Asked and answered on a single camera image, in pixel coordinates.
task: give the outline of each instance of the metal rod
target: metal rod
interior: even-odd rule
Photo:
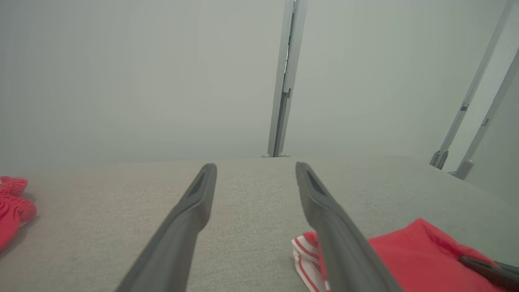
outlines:
[[[515,57],[512,60],[512,64],[508,68],[507,74],[504,76],[503,83],[499,86],[499,90],[496,93],[496,97],[492,101],[492,105],[490,105],[490,109],[488,109],[487,114],[483,118],[481,122],[480,128],[477,130],[472,143],[470,143],[469,148],[467,149],[467,153],[463,157],[460,165],[458,166],[458,170],[456,171],[455,176],[461,178],[461,175],[467,176],[468,171],[460,171],[464,163],[468,163],[472,158],[474,153],[476,152],[477,146],[481,143],[483,136],[485,135],[489,125],[492,123],[494,115],[496,115],[497,109],[499,105],[503,101],[504,96],[507,94],[508,88],[512,84],[517,72],[519,71],[519,51],[515,53]]]
[[[467,94],[465,95],[465,98],[463,99],[463,102],[461,103],[460,109],[459,109],[458,113],[456,114],[456,117],[454,118],[454,121],[453,121],[452,125],[450,126],[449,132],[447,132],[447,136],[445,137],[445,140],[443,141],[443,143],[440,147],[441,155],[443,155],[443,153],[445,153],[445,151],[449,150],[449,147],[452,144],[454,137],[456,136],[456,133],[458,132],[461,122],[463,121],[463,118],[465,117],[465,114],[467,113],[468,107],[469,107],[470,103],[472,102],[472,99],[474,98],[474,94],[476,93],[476,90],[480,85],[481,78],[483,77],[483,74],[485,73],[485,70],[488,66],[488,62],[490,61],[490,58],[492,57],[492,54],[494,53],[494,49],[496,48],[497,41],[498,41],[499,37],[501,36],[501,32],[503,31],[504,24],[507,21],[508,15],[510,14],[510,10],[512,9],[513,4],[514,4],[514,0],[508,0],[504,6],[501,17],[499,18],[499,21],[497,22],[496,29],[494,30],[494,33],[492,34],[492,38],[490,39],[490,42],[488,43],[488,46],[485,50],[485,54],[483,55],[483,59],[481,60],[481,63],[479,65],[479,67],[477,68],[476,74],[474,75],[474,79],[472,79],[472,83],[469,86],[469,90],[467,90]]]

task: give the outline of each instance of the red cloth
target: red cloth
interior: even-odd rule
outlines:
[[[318,245],[314,232],[303,234],[311,245]],[[423,219],[404,229],[368,240],[402,288],[407,291],[504,291],[462,265],[467,256],[489,262],[479,251],[457,243],[452,237]],[[327,280],[319,248],[321,274]]]
[[[18,197],[27,181],[21,178],[0,177],[0,250],[14,237],[21,223],[36,216],[36,206]]]

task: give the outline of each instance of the red sock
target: red sock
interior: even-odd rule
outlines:
[[[14,237],[20,223],[29,222],[36,216],[36,206],[29,200],[18,197],[27,181],[21,178],[0,177],[0,249]]]

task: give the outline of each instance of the metal pole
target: metal pole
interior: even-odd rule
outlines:
[[[487,68],[488,62],[490,61],[490,58],[492,57],[492,54],[494,53],[494,49],[496,48],[497,41],[499,37],[501,36],[501,32],[503,31],[503,26],[507,21],[508,15],[510,14],[510,10],[512,9],[512,6],[514,4],[514,0],[508,0],[507,3],[504,6],[503,13],[501,14],[501,17],[499,18],[499,21],[497,22],[496,29],[494,30],[494,33],[492,34],[492,38],[490,39],[490,42],[488,43],[488,46],[485,50],[485,54],[483,55],[483,59],[481,60],[481,63],[479,67],[477,68],[476,74],[474,75],[474,79],[472,79],[472,83],[469,86],[469,90],[467,91],[467,94],[465,95],[465,98],[463,99],[463,102],[461,103],[460,109],[458,113],[456,114],[456,117],[454,118],[454,121],[452,125],[450,126],[449,132],[447,133],[447,136],[445,137],[445,140],[443,141],[441,147],[440,147],[440,155],[439,157],[445,157],[448,155],[448,150],[450,145],[452,144],[454,137],[456,136],[456,133],[458,132],[459,126],[461,125],[461,122],[463,121],[463,118],[465,117],[465,114],[467,113],[467,109],[472,102],[472,99],[474,98],[474,94],[476,93],[476,90],[478,86],[480,85],[481,78],[483,77],[483,74],[485,73],[485,70]],[[433,159],[431,160],[431,165],[435,166],[439,169],[443,167],[443,165],[440,166],[441,159],[434,159],[434,157],[437,155],[437,152],[435,152]]]

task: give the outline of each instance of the white metal frame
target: white metal frame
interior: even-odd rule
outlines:
[[[270,135],[267,154],[263,157],[285,156],[282,151],[294,92],[307,6],[307,0],[285,0]]]
[[[487,114],[485,115],[485,118],[483,119],[483,122],[481,123],[480,128],[477,130],[476,135],[474,136],[474,139],[472,140],[472,143],[470,143],[470,146],[467,150],[467,153],[463,157],[463,160],[461,161],[460,165],[458,166],[458,169],[456,170],[456,173],[454,174],[455,177],[460,179],[465,179],[467,177],[467,174],[469,173],[470,169],[473,166],[473,162],[471,161],[472,156],[476,152],[477,147],[481,143],[481,140],[483,139],[483,136],[485,135],[488,126],[492,122],[494,115],[496,115],[496,112],[499,108],[499,105],[503,101],[504,96],[508,92],[508,88],[512,84],[512,81],[515,78],[515,75],[519,71],[519,50],[515,53],[515,57],[512,61],[512,64],[508,68],[507,74],[504,76],[503,83],[501,83],[501,86],[499,86],[499,90],[496,93],[496,97],[492,101],[492,105],[490,105],[490,109],[488,110]]]
[[[492,54],[494,53],[494,49],[496,48],[497,41],[499,37],[501,36],[501,32],[503,31],[504,24],[507,21],[508,15],[510,14],[510,10],[512,10],[512,6],[514,4],[515,0],[508,0],[507,3],[504,6],[503,12],[501,14],[501,17],[499,18],[499,21],[497,22],[496,29],[494,30],[494,33],[492,34],[492,38],[490,39],[490,42],[488,43],[488,46],[485,50],[485,54],[483,55],[483,59],[481,60],[481,63],[479,67],[477,68],[476,74],[474,75],[474,79],[472,79],[472,83],[469,86],[469,90],[467,90],[467,94],[465,95],[465,98],[463,99],[463,102],[461,103],[460,109],[458,113],[456,114],[456,117],[454,118],[454,121],[452,125],[450,126],[449,132],[447,132],[447,136],[445,137],[445,140],[443,141],[442,145],[440,146],[440,149],[433,155],[433,158],[431,160],[431,165],[435,166],[439,169],[443,168],[443,164],[445,163],[445,160],[448,156],[448,150],[452,142],[454,141],[454,137],[456,136],[456,133],[458,132],[458,129],[461,125],[461,122],[463,121],[463,118],[465,117],[465,114],[467,113],[468,107],[470,103],[472,102],[472,99],[474,98],[474,95],[476,93],[476,90],[478,86],[480,85],[481,78],[483,77],[483,74],[485,73],[485,70],[488,66],[488,63],[490,62],[490,58],[492,57]]]

